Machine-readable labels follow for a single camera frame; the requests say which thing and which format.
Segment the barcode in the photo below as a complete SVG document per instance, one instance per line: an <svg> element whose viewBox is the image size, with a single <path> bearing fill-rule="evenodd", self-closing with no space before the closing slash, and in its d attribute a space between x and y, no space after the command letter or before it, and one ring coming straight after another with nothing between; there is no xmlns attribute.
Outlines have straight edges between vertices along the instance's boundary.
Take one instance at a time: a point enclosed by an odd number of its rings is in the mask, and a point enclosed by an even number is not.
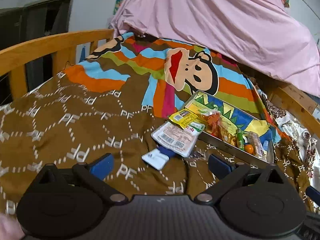
<svg viewBox="0 0 320 240"><path fill-rule="evenodd" d="M163 140L165 140L167 143L172 143L172 142L174 141L173 138L171 138L171 137L169 137L169 136L167 136L167 135L165 135L165 134L161 135L161 138L162 138Z"/></svg>
<svg viewBox="0 0 320 240"><path fill-rule="evenodd" d="M181 118L182 118L182 116L178 114L173 119L179 121Z"/></svg>
<svg viewBox="0 0 320 240"><path fill-rule="evenodd" d="M178 146L179 148L183 148L184 144L182 142L176 141L175 146Z"/></svg>

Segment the wooden bed rail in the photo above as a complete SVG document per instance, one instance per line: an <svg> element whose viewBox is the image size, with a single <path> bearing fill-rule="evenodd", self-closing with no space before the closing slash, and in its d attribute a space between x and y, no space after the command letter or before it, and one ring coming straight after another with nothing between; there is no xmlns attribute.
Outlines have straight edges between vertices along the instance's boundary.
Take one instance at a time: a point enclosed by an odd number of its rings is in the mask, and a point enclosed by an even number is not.
<svg viewBox="0 0 320 240"><path fill-rule="evenodd" d="M76 46L91 42L90 53L98 41L113 37L113 30L94 30L61 33L31 41L19 43L0 51L0 76L9 73L10 89L13 99L22 97L28 92L25 64L53 53L52 74L62 71L69 61L75 64Z"/></svg>
<svg viewBox="0 0 320 240"><path fill-rule="evenodd" d="M289 111L309 130L312 136L316 134L320 138L320 122L313 116L318 104L306 93L293 85L277 81L248 66L240 64L239 67L243 73L256 79L271 103Z"/></svg>

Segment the pink sheet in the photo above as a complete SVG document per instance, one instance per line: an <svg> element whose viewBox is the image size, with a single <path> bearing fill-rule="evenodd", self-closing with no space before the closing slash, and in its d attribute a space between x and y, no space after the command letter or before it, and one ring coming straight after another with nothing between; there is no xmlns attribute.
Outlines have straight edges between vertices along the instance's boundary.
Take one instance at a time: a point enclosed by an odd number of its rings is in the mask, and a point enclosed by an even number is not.
<svg viewBox="0 0 320 240"><path fill-rule="evenodd" d="M320 97L316 42L281 0L124 0L111 24L216 50Z"/></svg>

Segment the monkey cartoon print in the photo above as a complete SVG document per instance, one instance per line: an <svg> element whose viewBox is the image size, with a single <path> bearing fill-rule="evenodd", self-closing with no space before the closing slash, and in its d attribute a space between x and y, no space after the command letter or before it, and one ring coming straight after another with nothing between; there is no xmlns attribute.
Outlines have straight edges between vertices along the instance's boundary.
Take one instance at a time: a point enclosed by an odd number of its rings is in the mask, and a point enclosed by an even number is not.
<svg viewBox="0 0 320 240"><path fill-rule="evenodd" d="M107 42L106 44L98 47L91 55L86 59L98 59L101 55L107 53L108 51L117 52L121 50L121 43L124 42L124 38L120 35L113 40Z"/></svg>
<svg viewBox="0 0 320 240"><path fill-rule="evenodd" d="M186 84L191 93L202 90L215 95L219 87L219 78L212 58L204 51L189 57L189 50L184 48L169 49L164 64L165 80L177 91Z"/></svg>

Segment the doorway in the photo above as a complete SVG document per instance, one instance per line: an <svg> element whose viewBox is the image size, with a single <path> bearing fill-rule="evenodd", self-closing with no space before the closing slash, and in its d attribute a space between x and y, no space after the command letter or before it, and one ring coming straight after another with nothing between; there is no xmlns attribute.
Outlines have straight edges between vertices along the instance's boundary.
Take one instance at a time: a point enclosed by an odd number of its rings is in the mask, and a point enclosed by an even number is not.
<svg viewBox="0 0 320 240"><path fill-rule="evenodd" d="M65 33L73 0L41 0L22 8L0 9L0 50L53 34ZM26 64L28 91L52 77L52 55ZM0 106L12 101L8 75L0 76Z"/></svg>

